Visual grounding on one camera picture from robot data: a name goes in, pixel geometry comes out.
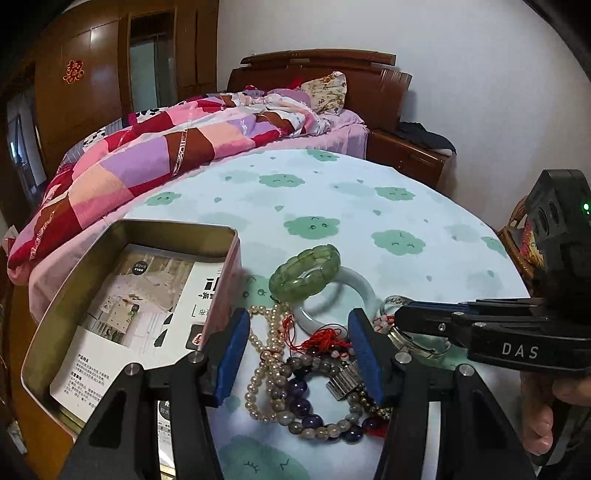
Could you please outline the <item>right hand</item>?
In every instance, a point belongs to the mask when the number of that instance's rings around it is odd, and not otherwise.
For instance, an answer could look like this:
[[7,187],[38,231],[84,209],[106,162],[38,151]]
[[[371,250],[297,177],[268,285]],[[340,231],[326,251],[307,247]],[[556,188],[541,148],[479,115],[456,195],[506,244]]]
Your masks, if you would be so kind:
[[576,406],[590,406],[590,376],[555,378],[549,375],[522,372],[522,443],[526,451],[540,456],[553,444],[552,427],[555,400]]

